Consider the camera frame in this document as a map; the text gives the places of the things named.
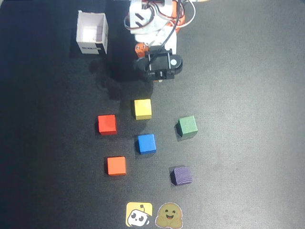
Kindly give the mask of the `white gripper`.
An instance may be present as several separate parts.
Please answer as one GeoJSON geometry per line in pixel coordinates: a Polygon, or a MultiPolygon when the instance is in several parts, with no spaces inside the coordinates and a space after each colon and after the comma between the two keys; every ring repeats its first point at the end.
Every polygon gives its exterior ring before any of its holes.
{"type": "Polygon", "coordinates": [[[130,33],[138,42],[135,45],[135,53],[138,58],[145,57],[149,46],[166,44],[166,49],[177,52],[177,42],[170,42],[174,36],[173,26],[176,17],[170,17],[161,12],[144,11],[130,13],[130,33]]]}

